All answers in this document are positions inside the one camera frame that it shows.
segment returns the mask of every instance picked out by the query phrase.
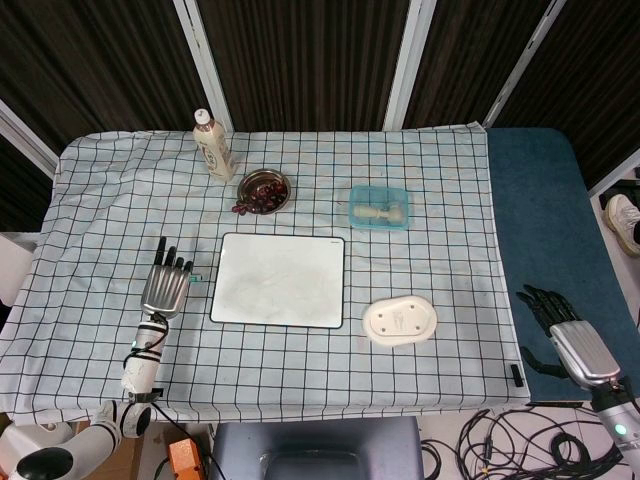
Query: white grid tablecloth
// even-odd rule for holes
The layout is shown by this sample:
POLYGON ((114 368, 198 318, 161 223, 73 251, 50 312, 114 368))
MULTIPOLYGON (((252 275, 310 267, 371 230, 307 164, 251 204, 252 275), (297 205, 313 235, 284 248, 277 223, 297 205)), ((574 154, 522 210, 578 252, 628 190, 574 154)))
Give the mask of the white grid tablecloth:
POLYGON ((181 420, 318 419, 523 403, 522 371, 498 252, 487 137, 477 124, 404 132, 235 133, 238 174, 214 181, 191 133, 108 132, 61 157, 42 236, 0 336, 0 410, 17 423, 69 420, 123 398, 122 360, 161 235, 194 258, 184 313, 170 321, 156 385, 181 420), (231 213, 241 174, 281 170, 294 201, 231 213), (405 188, 408 231, 352 230, 352 185, 405 188), (209 319, 227 232, 345 240, 344 322, 334 330, 209 319), (361 318, 378 299, 421 295, 433 338, 372 344, 361 318))

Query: white sneaker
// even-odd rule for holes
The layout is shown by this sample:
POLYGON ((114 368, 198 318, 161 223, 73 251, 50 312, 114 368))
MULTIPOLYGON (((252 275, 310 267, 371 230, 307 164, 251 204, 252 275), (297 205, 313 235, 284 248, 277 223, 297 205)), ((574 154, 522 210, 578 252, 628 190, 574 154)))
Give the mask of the white sneaker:
POLYGON ((640 222, 640 210, 625 195, 615 195, 607 202, 604 220, 616 234, 622 250, 632 257, 640 257, 640 245, 633 239, 633 229, 640 222))

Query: robotic hand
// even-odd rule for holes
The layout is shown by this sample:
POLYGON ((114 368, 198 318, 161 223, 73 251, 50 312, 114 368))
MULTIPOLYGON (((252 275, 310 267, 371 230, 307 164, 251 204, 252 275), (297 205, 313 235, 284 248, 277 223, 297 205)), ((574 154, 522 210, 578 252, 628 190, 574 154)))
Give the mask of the robotic hand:
POLYGON ((175 317, 184 305, 193 267, 193 262, 175 258, 175 247, 169 248, 164 259, 166 241, 165 237, 160 239, 140 302, 142 311, 150 318, 138 326, 136 340, 124 360, 122 387, 129 401, 103 403, 88 428, 68 442, 22 458, 9 480, 83 479, 118 448, 123 437, 137 438, 145 432, 151 418, 151 403, 162 394, 153 388, 153 383, 169 331, 167 320, 175 317))
POLYGON ((620 366, 593 326, 581 320, 560 294, 525 285, 518 292, 551 339, 562 365, 545 365, 526 347, 525 361, 539 373, 571 378, 591 392, 591 407, 636 475, 640 475, 640 408, 631 382, 620 376, 620 366))

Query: bottle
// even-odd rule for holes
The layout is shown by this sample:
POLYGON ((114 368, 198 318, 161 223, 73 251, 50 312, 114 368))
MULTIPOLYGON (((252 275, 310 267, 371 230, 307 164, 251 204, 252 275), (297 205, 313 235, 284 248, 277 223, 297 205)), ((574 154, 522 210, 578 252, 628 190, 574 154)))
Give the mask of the bottle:
POLYGON ((193 139, 198 150, 207 162, 209 173, 226 183, 233 178, 235 165, 231 162, 231 152, 224 140, 224 127, 211 118, 204 108, 196 110, 194 116, 196 126, 193 129, 193 139))

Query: blue cushion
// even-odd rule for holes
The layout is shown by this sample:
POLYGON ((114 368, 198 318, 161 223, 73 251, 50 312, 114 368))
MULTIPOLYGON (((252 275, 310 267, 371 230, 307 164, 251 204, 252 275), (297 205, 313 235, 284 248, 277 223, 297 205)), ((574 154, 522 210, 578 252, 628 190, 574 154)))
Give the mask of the blue cushion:
MULTIPOLYGON (((492 128, 489 164, 500 253, 520 345, 559 363, 515 293, 525 283, 564 295, 600 333, 640 391, 640 335, 616 280, 567 138, 548 128, 492 128)), ((525 366, 533 401, 589 398, 570 380, 525 366)))

